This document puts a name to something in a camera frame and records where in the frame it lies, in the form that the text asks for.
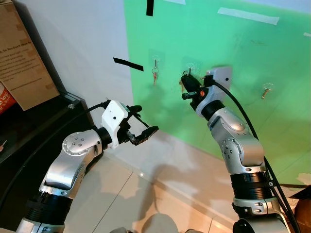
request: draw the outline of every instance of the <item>keychain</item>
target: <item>keychain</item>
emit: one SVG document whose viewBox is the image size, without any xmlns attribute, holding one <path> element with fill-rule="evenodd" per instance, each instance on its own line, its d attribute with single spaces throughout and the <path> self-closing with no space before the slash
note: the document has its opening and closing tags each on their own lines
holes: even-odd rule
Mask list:
<svg viewBox="0 0 311 233">
<path fill-rule="evenodd" d="M 159 72 L 159 70 L 156 66 L 156 60 L 155 60 L 155 66 L 152 68 L 152 73 L 154 74 L 154 85 L 156 85 L 156 79 L 157 79 L 158 72 Z"/>
</svg>

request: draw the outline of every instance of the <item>tile floor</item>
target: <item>tile floor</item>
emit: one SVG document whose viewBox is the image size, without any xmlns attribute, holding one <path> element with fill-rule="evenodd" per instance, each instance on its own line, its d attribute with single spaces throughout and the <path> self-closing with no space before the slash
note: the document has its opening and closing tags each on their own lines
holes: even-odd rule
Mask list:
<svg viewBox="0 0 311 233">
<path fill-rule="evenodd" d="M 65 233 L 230 233 L 162 188 L 107 157 L 86 175 L 66 219 Z"/>
</svg>

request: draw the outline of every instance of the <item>green backdrop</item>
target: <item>green backdrop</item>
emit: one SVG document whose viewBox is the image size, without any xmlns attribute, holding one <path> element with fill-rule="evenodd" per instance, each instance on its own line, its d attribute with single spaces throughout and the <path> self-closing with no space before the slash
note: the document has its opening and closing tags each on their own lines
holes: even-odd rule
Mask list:
<svg viewBox="0 0 311 233">
<path fill-rule="evenodd" d="M 188 67 L 232 66 L 231 92 L 244 106 L 281 183 L 297 183 L 310 173 L 311 16 L 240 0 L 186 0 L 186 5 L 155 0 L 125 0 L 129 58 L 144 66 L 131 69 L 134 103 L 142 118 L 164 132 L 221 158 L 207 122 L 181 99 L 181 74 Z M 280 17 L 277 25 L 218 14 L 220 7 Z M 153 85 L 152 67 L 159 75 Z M 274 90 L 262 100 L 263 85 Z M 227 98 L 226 106 L 238 109 Z"/>
</svg>

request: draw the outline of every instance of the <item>key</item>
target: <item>key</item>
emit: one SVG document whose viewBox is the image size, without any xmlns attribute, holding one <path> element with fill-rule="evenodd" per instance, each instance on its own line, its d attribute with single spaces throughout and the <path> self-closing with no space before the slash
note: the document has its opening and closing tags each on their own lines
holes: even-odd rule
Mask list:
<svg viewBox="0 0 311 233">
<path fill-rule="evenodd" d="M 3 144 L 0 146 L 0 152 L 1 151 L 3 151 L 3 147 L 4 147 L 4 144 L 7 142 L 7 140 L 5 140 L 4 142 L 3 142 Z"/>
</svg>

